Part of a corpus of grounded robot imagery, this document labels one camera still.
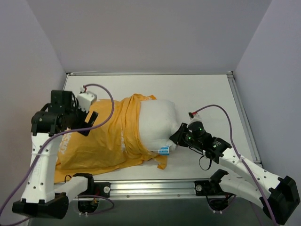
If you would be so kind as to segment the white pillow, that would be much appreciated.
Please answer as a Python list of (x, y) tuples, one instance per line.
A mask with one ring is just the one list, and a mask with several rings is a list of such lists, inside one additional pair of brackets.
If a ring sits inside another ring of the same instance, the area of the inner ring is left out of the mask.
[(176, 149), (170, 137), (179, 129), (175, 104), (169, 100), (141, 102), (139, 133), (144, 147), (155, 154), (169, 156)]

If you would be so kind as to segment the orange Mickey Mouse pillowcase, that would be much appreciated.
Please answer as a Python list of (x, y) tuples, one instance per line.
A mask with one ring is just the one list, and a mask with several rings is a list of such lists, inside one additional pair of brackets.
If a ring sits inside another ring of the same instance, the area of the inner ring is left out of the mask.
[(154, 99), (153, 95), (133, 94), (114, 103), (109, 99), (96, 101), (91, 108), (99, 114), (95, 124), (102, 123), (109, 115), (112, 117), (101, 127), (91, 130), (88, 136), (78, 132), (63, 135), (54, 182), (63, 182), (68, 174), (99, 175), (151, 159), (163, 170), (167, 166), (167, 156), (148, 151), (141, 142), (138, 127), (141, 102)]

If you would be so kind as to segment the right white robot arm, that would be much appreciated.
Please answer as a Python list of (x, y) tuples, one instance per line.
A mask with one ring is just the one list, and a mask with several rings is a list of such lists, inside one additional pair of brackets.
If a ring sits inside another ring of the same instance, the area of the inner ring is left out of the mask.
[(261, 207), (279, 225), (286, 224), (301, 202), (293, 178), (281, 178), (235, 153), (228, 142), (206, 132), (201, 121), (182, 123), (170, 140), (179, 146), (194, 148), (224, 167), (210, 177), (212, 193), (237, 194)]

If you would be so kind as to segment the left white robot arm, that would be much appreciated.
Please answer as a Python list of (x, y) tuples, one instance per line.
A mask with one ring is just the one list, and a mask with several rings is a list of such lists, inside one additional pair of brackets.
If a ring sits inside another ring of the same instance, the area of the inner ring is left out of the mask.
[(71, 91), (51, 91), (51, 101), (32, 117), (32, 157), (26, 174), (26, 187), (12, 211), (31, 218), (63, 219), (69, 203), (81, 194), (94, 194), (94, 179), (88, 173), (76, 173), (60, 188), (54, 187), (56, 158), (66, 129), (80, 129), (87, 136), (98, 114), (93, 112), (86, 122), (97, 95), (84, 91), (75, 96)]

